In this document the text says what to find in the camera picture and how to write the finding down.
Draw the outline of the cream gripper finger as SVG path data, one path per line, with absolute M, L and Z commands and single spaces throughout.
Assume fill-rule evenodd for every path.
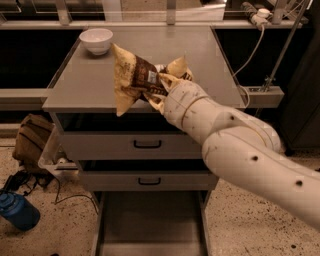
M 166 73 L 160 73 L 159 78 L 166 91 L 173 90 L 181 83 L 181 79 Z
M 143 96 L 155 110 L 157 110 L 161 115 L 164 114 L 164 101 L 166 99 L 165 96 L 151 93 L 144 93 Z

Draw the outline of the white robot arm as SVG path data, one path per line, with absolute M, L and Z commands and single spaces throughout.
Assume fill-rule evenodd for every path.
M 159 77 L 167 91 L 160 113 L 202 146 L 213 174 L 320 230 L 320 174 L 282 156 L 280 138 L 270 125 L 218 104 L 192 81 Z

